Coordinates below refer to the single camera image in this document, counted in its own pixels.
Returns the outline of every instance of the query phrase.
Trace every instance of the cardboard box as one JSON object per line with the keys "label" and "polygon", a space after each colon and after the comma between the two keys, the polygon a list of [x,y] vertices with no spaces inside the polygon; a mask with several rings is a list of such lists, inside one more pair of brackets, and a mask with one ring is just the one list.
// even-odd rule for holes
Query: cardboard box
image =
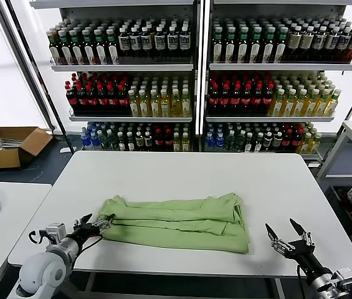
{"label": "cardboard box", "polygon": [[20,167],[32,161],[52,139],[35,126],[0,128],[0,137],[23,140],[19,148],[0,150],[0,168]]}

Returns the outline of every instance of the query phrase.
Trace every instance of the bottle label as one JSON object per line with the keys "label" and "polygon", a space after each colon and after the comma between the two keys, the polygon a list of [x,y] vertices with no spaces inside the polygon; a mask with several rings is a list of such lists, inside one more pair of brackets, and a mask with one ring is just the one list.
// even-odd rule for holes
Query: bottle label
{"label": "bottle label", "polygon": [[86,54],[87,54],[88,62],[90,64],[95,64],[93,49],[89,45],[86,45],[84,47],[84,49],[85,49]]}
{"label": "bottle label", "polygon": [[290,112],[292,110],[293,103],[287,103],[285,106],[285,111],[283,112],[283,117],[288,117],[290,116]]}
{"label": "bottle label", "polygon": [[141,43],[143,44],[144,50],[151,50],[152,49],[152,38],[151,35],[141,36]]}
{"label": "bottle label", "polygon": [[159,116],[158,104],[157,103],[151,103],[151,107],[152,107],[152,116],[153,117]]}
{"label": "bottle label", "polygon": [[177,50],[178,49],[178,36],[168,36],[168,47],[169,50]]}
{"label": "bottle label", "polygon": [[238,64],[243,64],[244,63],[245,55],[246,55],[246,48],[247,48],[247,44],[239,45],[239,48],[238,48],[238,59],[237,59],[237,63]]}
{"label": "bottle label", "polygon": [[285,44],[279,44],[275,51],[274,63],[279,64],[282,60],[283,51],[285,50]]}
{"label": "bottle label", "polygon": [[148,110],[146,108],[146,103],[140,103],[140,108],[141,108],[141,115],[147,116]]}
{"label": "bottle label", "polygon": [[315,113],[315,116],[323,116],[325,107],[326,107],[326,103],[320,103]]}
{"label": "bottle label", "polygon": [[98,57],[100,58],[101,64],[107,64],[107,55],[105,54],[105,49],[103,46],[97,46]]}
{"label": "bottle label", "polygon": [[256,63],[257,54],[259,53],[259,48],[260,48],[260,45],[258,45],[258,44],[252,45],[252,49],[250,50],[250,57],[249,57],[250,64]]}
{"label": "bottle label", "polygon": [[50,47],[50,52],[51,52],[52,58],[54,58],[55,64],[59,65],[60,61],[59,61],[59,53],[57,48]]}
{"label": "bottle label", "polygon": [[281,110],[282,103],[275,103],[272,116],[278,116]]}
{"label": "bottle label", "polygon": [[70,54],[70,50],[68,47],[62,47],[62,52],[66,58],[68,64],[72,64],[72,55]]}
{"label": "bottle label", "polygon": [[293,111],[293,117],[298,117],[300,116],[300,111],[302,110],[303,103],[297,103],[295,106],[295,111]]}
{"label": "bottle label", "polygon": [[270,61],[271,52],[273,51],[273,45],[267,44],[264,47],[262,63],[267,64]]}
{"label": "bottle label", "polygon": [[213,47],[213,63],[218,64],[220,62],[221,57],[221,45],[216,44]]}
{"label": "bottle label", "polygon": [[238,105],[239,104],[239,98],[231,98],[230,102],[231,102],[231,105]]}
{"label": "bottle label", "polygon": [[165,50],[166,41],[164,39],[164,36],[155,36],[155,47],[156,50]]}
{"label": "bottle label", "polygon": [[122,51],[130,50],[130,39],[128,36],[119,36],[119,48]]}
{"label": "bottle label", "polygon": [[80,48],[77,46],[74,46],[74,47],[72,47],[72,50],[75,53],[77,63],[83,64],[83,55],[82,55],[82,51],[80,51]]}
{"label": "bottle label", "polygon": [[302,35],[299,48],[310,49],[310,45],[312,44],[313,38],[314,38],[313,35],[308,35],[308,34]]}
{"label": "bottle label", "polygon": [[190,34],[180,35],[180,49],[189,50],[191,48],[191,36]]}
{"label": "bottle label", "polygon": [[232,62],[232,55],[233,54],[234,54],[234,45],[233,44],[227,45],[225,63],[230,64]]}

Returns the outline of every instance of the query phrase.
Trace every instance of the metal shelf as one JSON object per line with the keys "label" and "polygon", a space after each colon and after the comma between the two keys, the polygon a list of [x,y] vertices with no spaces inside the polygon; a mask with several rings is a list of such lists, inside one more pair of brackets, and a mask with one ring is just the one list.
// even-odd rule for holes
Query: metal shelf
{"label": "metal shelf", "polygon": [[209,64],[211,70],[352,70],[349,64]]}
{"label": "metal shelf", "polygon": [[182,72],[191,71],[193,64],[105,64],[52,65],[54,72]]}
{"label": "metal shelf", "polygon": [[214,4],[352,5],[352,0],[214,0]]}
{"label": "metal shelf", "polygon": [[103,6],[191,5],[194,0],[34,0],[29,4],[35,9],[75,8]]}
{"label": "metal shelf", "polygon": [[304,123],[311,121],[330,122],[334,116],[301,116],[301,117],[270,117],[270,116],[207,116],[209,123],[257,122],[257,123]]}
{"label": "metal shelf", "polygon": [[70,121],[119,121],[144,123],[190,123],[192,117],[69,116]]}

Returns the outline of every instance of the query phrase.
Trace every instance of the yellow bottle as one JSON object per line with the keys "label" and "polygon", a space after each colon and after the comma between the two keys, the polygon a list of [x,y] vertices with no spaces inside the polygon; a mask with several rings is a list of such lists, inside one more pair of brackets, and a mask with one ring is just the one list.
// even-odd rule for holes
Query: yellow bottle
{"label": "yellow bottle", "polygon": [[304,104],[302,108],[301,116],[313,116],[313,111],[317,104],[319,93],[320,91],[318,89],[314,89],[312,91],[312,94],[307,98],[306,104]]}
{"label": "yellow bottle", "polygon": [[293,107],[292,107],[292,112],[291,116],[293,117],[299,117],[300,112],[302,111],[302,108],[307,100],[307,90],[302,88],[299,92],[299,96],[295,97],[293,100]]}
{"label": "yellow bottle", "polygon": [[170,98],[168,96],[167,89],[162,88],[161,90],[161,110],[162,110],[162,117],[169,117],[170,111]]}
{"label": "yellow bottle", "polygon": [[310,134],[310,133],[305,134],[303,141],[299,144],[299,146],[296,149],[296,154],[306,154],[307,153],[307,149],[310,145],[311,138],[312,138],[312,134]]}
{"label": "yellow bottle", "polygon": [[315,133],[314,140],[310,143],[307,153],[315,154],[317,152],[318,146],[320,145],[320,139],[323,135],[321,133]]}
{"label": "yellow bottle", "polygon": [[313,116],[323,116],[325,108],[328,104],[331,90],[324,89],[318,103],[314,109]]}
{"label": "yellow bottle", "polygon": [[280,116],[281,117],[289,117],[292,111],[293,102],[295,100],[296,89],[291,88],[288,91],[288,96],[286,97],[285,101],[282,103]]}
{"label": "yellow bottle", "polygon": [[178,94],[178,89],[173,89],[173,96],[171,99],[171,116],[182,117],[183,106],[181,104],[180,96]]}
{"label": "yellow bottle", "polygon": [[151,109],[152,117],[158,117],[162,115],[162,108],[159,104],[159,96],[156,89],[151,90]]}
{"label": "yellow bottle", "polygon": [[339,103],[338,98],[340,96],[340,93],[341,93],[340,89],[335,89],[335,91],[333,92],[333,95],[331,96],[331,100],[328,102],[328,105],[326,106],[324,116],[332,116],[336,106]]}

